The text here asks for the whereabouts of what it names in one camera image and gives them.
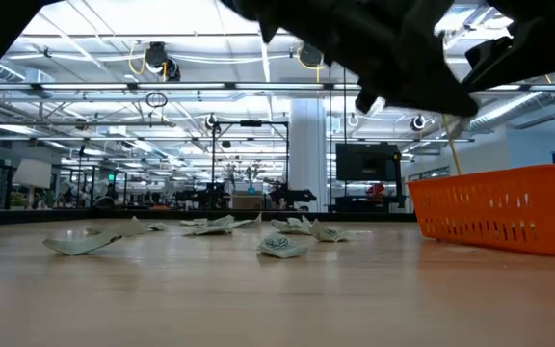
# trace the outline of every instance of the ceiling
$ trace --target ceiling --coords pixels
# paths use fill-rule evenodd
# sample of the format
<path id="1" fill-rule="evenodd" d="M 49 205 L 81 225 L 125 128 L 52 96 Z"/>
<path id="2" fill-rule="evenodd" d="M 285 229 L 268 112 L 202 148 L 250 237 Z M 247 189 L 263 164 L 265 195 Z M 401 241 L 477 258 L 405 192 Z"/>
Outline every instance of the ceiling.
<path id="1" fill-rule="evenodd" d="M 458 31 L 466 18 L 476 9 L 479 2 L 457 1 L 456 5 L 436 26 L 437 30 Z M 461 33 L 447 47 L 445 55 L 450 68 L 458 78 L 469 72 L 464 52 L 483 40 L 506 34 L 510 23 L 503 17 L 478 26 L 474 31 Z M 242 19 L 237 14 L 214 0 L 69 0 L 44 7 L 39 15 L 25 28 L 0 65 L 26 74 L 26 71 L 41 71 L 56 83 L 132 83 L 156 82 L 159 78 L 147 71 L 136 74 L 130 68 L 141 69 L 141 59 L 129 59 L 140 55 L 151 41 L 163 41 L 169 54 L 174 57 L 181 70 L 182 82 L 288 82 L 288 83 L 355 83 L 357 78 L 338 65 L 320 71 L 309 69 L 296 57 L 301 42 L 290 34 L 280 31 L 267 46 L 268 69 L 263 65 L 262 42 L 256 23 Z M 340 93 L 240 93 L 236 91 L 176 91 L 164 92 L 169 103 L 156 109 L 151 117 L 145 104 L 146 93 L 123 93 L 119 91 L 92 91 L 76 93 L 57 91 L 49 100 L 27 98 L 23 93 L 0 93 L 0 106 L 13 107 L 19 120 L 27 118 L 47 121 L 85 119 L 89 121 L 136 122 L 117 130 L 125 136 L 172 137 L 207 135 L 204 121 L 209 114 L 218 120 L 277 120 L 287 121 L 290 100 L 294 97 L 319 98 L 331 119 L 328 135 L 357 138 L 414 138 L 410 120 L 419 112 L 405 109 L 384 108 L 381 101 L 367 116 L 357 114 L 356 121 L 343 123 L 344 110 L 351 116 L 357 112 L 355 93 L 344 98 Z M 511 94 L 490 94 L 479 97 L 482 102 L 512 97 Z M 170 126 L 159 126 L 156 122 L 166 121 Z M 439 122 L 429 122 L 439 127 Z M 231 136 L 274 137 L 272 142 L 233 144 L 232 148 L 219 151 L 271 153 L 284 152 L 285 144 L 275 129 L 269 126 L 235 129 Z M 92 127 L 79 131 L 74 127 L 46 127 L 45 133 L 73 137 L 102 136 L 105 129 Z M 69 148 L 77 148 L 79 142 L 58 141 Z M 204 157 L 199 146 L 190 142 L 160 141 L 150 144 L 154 149 L 181 159 L 179 164 L 190 168 L 188 176 L 199 174 L 201 168 L 210 166 L 210 157 Z M 200 146 L 209 147 L 207 141 Z M 154 153 L 140 147 L 122 148 L 116 142 L 99 142 L 111 155 L 107 157 L 125 159 L 156 158 Z M 282 175 L 283 158 L 269 155 L 263 158 L 275 176 Z"/>

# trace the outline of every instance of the wall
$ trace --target wall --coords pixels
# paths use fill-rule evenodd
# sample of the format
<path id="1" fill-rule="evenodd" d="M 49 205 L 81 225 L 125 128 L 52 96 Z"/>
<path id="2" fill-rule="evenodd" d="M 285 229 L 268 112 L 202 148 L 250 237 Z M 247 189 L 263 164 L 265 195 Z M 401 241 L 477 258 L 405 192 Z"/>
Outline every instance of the wall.
<path id="1" fill-rule="evenodd" d="M 552 164 L 555 132 L 509 130 L 507 140 L 512 168 Z"/>
<path id="2" fill-rule="evenodd" d="M 504 126 L 496 128 L 492 134 L 475 135 L 474 139 L 474 143 L 455 144 L 462 174 L 510 168 L 507 131 Z M 451 167 L 451 175 L 458 173 L 449 146 L 442 148 L 440 156 L 417 156 L 415 160 L 415 163 L 407 163 L 402 166 L 402 176 L 406 179 L 412 174 L 420 174 L 446 166 Z"/>

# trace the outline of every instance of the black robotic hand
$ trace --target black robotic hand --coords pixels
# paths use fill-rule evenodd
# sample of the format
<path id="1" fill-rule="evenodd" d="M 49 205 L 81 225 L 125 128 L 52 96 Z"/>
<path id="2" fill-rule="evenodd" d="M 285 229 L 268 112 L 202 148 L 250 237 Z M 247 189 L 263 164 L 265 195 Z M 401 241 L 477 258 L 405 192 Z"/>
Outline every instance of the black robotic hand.
<path id="1" fill-rule="evenodd" d="M 514 38 L 472 48 L 466 58 L 473 70 L 461 83 L 434 35 L 453 0 L 222 1 L 257 21 L 265 42 L 284 28 L 322 51 L 325 63 L 355 73 L 362 112 L 382 96 L 388 106 L 470 117 L 478 106 L 469 92 L 555 71 L 555 0 L 489 0 L 514 20 Z"/>
<path id="2" fill-rule="evenodd" d="M 470 91 L 555 72 L 555 0 L 489 0 L 512 19 L 512 38 L 483 42 L 468 52 L 472 71 L 463 79 Z"/>

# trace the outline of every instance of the workstation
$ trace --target workstation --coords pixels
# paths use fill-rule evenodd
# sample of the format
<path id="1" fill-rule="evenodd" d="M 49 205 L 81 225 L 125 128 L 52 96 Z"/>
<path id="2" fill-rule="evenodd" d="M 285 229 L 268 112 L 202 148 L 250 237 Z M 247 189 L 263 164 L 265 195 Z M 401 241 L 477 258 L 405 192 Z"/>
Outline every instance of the workstation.
<path id="1" fill-rule="evenodd" d="M 0 345 L 555 344 L 512 3 L 0 0 Z"/>

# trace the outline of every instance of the ductwork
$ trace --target ductwork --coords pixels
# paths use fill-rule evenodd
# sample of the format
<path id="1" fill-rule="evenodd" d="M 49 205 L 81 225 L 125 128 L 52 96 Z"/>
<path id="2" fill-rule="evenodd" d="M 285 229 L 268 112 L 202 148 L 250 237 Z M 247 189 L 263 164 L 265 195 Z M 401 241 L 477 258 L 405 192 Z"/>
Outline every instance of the ductwork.
<path id="1" fill-rule="evenodd" d="M 555 84 L 555 74 L 551 75 L 550 78 L 552 83 Z M 479 111 L 479 116 L 472 120 L 464 131 L 475 132 L 491 130 L 498 125 L 514 120 L 530 112 L 537 111 L 554 102 L 554 97 L 551 93 L 547 92 L 529 93 L 513 99 L 494 102 L 483 107 Z"/>
<path id="2" fill-rule="evenodd" d="M 6 83 L 54 83 L 55 79 L 37 68 L 15 67 L 0 63 L 0 80 Z M 27 95 L 38 95 L 40 98 L 49 98 L 51 93 L 45 91 L 22 91 Z"/>

